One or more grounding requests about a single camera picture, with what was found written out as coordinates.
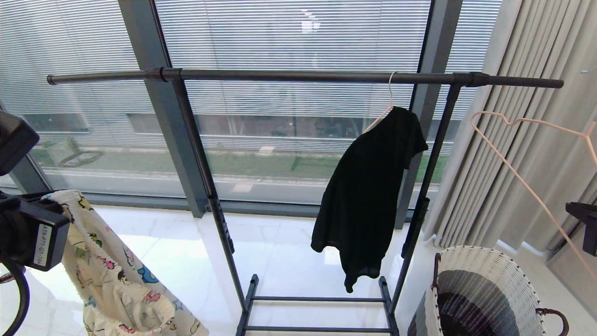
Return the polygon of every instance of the basket handle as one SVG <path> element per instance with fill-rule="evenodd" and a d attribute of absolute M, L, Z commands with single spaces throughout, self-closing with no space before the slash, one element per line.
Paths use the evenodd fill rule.
<path fill-rule="evenodd" d="M 561 311 L 557 311 L 555 309 L 549 309 L 549 308 L 537 308 L 537 309 L 535 309 L 535 312 L 539 315 L 547 315 L 547 314 L 558 315 L 562 319 L 562 332 L 560 333 L 559 336 L 568 335 L 568 331 L 570 331 L 570 325 L 568 324 L 568 320 L 566 319 L 566 316 L 564 316 L 564 314 L 562 314 Z"/>

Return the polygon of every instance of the wire hanger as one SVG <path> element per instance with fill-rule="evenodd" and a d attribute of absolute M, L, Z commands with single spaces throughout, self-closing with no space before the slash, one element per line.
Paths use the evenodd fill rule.
<path fill-rule="evenodd" d="M 386 114 L 388 114 L 394 108 L 394 104 L 392 103 L 392 77 L 397 72 L 398 71 L 392 72 L 390 79 L 387 81 L 387 88 L 390 90 L 390 103 L 388 104 L 386 110 L 383 111 L 383 113 L 380 114 L 379 117 L 377 117 L 369 126 L 367 126 L 365 133 L 369 132 L 373 127 L 375 127 L 386 116 Z"/>
<path fill-rule="evenodd" d="M 595 149 L 593 148 L 593 143 L 591 142 L 591 139 L 589 136 L 590 136 L 591 132 L 593 131 L 593 129 L 595 128 L 595 126 L 597 125 L 597 122 L 595 122 L 595 121 L 591 122 L 589 124 L 587 130 L 584 131 L 584 133 L 580 133 L 575 130 L 567 129 L 565 127 L 561 127 L 561 126 L 558 126 L 558 125 L 555 125 L 552 123 L 548 123 L 547 121 L 543 121 L 543 120 L 536 120 L 536 119 L 530 119 L 530 118 L 518 118 L 515 121 L 509 121 L 503 114 L 497 113 L 497 112 L 481 111 L 481 112 L 477 112 L 477 113 L 473 114 L 472 117 L 470 118 L 470 124 L 475 129 L 475 132 L 477 132 L 483 138 L 483 140 L 491 147 L 491 149 L 497 154 L 497 156 L 500 157 L 500 159 L 508 167 L 508 169 L 524 185 L 524 187 L 528 190 L 528 192 L 531 193 L 531 195 L 533 195 L 533 197 L 537 200 L 537 202 L 539 202 L 539 205 L 543 208 L 543 210 L 545 210 L 545 212 L 549 216 L 549 219 L 551 219 L 551 221 L 556 226 L 558 231 L 562 234 L 564 239 L 570 245 L 570 248 L 572 248 L 572 250 L 574 251 L 576 256 L 580 259 L 583 266 L 591 274 L 591 276 L 593 277 L 593 280 L 595 282 L 597 282 L 597 274 L 595 274 L 595 272 L 591 269 L 591 267 L 589 266 L 587 261 L 583 258 L 582 253 L 579 251 L 579 249 L 576 247 L 576 245 L 574 245 L 574 243 L 570 239 L 570 236 L 568 236 L 566 231 L 564 231 L 564 229 L 562 228 L 560 223 L 558 223 L 558 221 L 556 220 L 556 218 L 554 217 L 552 212 L 547 208 L 545 203 L 541 200 L 541 198 L 537 195 L 537 193 L 535 193 L 535 191 L 533 191 L 533 189 L 529 186 L 529 184 L 526 183 L 524 181 L 524 179 L 518 174 L 516 169 L 514 169 L 514 167 L 512 167 L 512 165 L 506 160 L 506 157 L 504 157 L 504 155 L 502 155 L 502 153 L 500 153 L 500 151 L 494 146 L 494 144 L 489 139 L 487 139 L 487 137 L 483 134 L 483 132 L 481 132 L 481 130 L 479 130 L 477 128 L 476 121 L 478 121 L 481 114 L 496 115 L 496 116 L 500 117 L 508 126 L 514 126 L 515 124 L 526 121 L 529 123 L 536 123 L 536 124 L 542 124 L 542 125 L 546 125 L 549 127 L 553 127 L 554 129 L 564 131 L 564 132 L 572 134 L 574 136 L 583 138 L 584 142 L 587 144 L 587 146 L 589 148 L 589 151 L 591 153 L 591 158 L 593 159 L 593 163 L 595 164 L 595 167 L 597 167 L 597 155 L 595 154 Z"/>

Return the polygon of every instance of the laundry basket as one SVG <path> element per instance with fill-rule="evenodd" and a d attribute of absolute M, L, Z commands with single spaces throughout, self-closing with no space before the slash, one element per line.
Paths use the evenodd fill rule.
<path fill-rule="evenodd" d="M 513 259 L 494 249 L 456 246 L 435 255 L 433 283 L 408 328 L 422 335 L 546 335 L 543 315 L 531 282 Z"/>

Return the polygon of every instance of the shirt sleeve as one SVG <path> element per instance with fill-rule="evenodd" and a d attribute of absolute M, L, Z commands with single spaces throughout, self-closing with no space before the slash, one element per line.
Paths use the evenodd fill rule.
<path fill-rule="evenodd" d="M 412 113 L 411 120 L 412 122 L 410 127 L 409 140 L 407 143 L 407 150 L 405 151 L 406 157 L 404 158 L 404 169 L 410 168 L 410 161 L 413 158 L 413 156 L 429 149 L 429 146 L 427 146 L 427 142 L 423 137 L 421 125 L 418 123 L 417 115 Z"/>

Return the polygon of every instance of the white tile floor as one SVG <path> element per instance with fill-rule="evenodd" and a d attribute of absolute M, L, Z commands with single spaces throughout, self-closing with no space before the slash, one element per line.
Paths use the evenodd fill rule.
<path fill-rule="evenodd" d="M 104 220 L 129 248 L 210 329 L 212 336 L 234 335 L 240 308 L 213 219 L 194 220 L 189 212 L 96 207 Z M 259 295 L 348 296 L 335 250 L 316 253 L 309 247 L 313 219 L 274 216 L 227 215 L 234 239 L 236 266 L 246 291 L 253 273 L 260 277 Z M 382 275 L 394 289 L 402 260 L 405 231 L 395 231 Z M 595 322 L 544 266 L 543 257 L 527 248 L 510 251 L 533 281 L 546 307 L 564 312 L 570 335 L 594 335 Z M 412 269 L 399 302 L 396 318 L 405 335 L 414 309 L 430 284 L 433 255 L 430 243 L 417 246 Z M 82 301 L 59 265 L 47 273 L 27 271 L 32 302 L 18 335 L 85 335 Z M 377 280 L 362 277 L 355 297 L 378 297 Z M 0 286 L 0 334 L 16 312 L 14 283 Z M 252 325 L 384 327 L 380 304 L 257 303 Z M 559 334 L 560 322 L 548 318 L 549 335 Z M 277 332 L 271 335 L 316 333 Z M 270 335 L 248 332 L 247 335 Z"/>

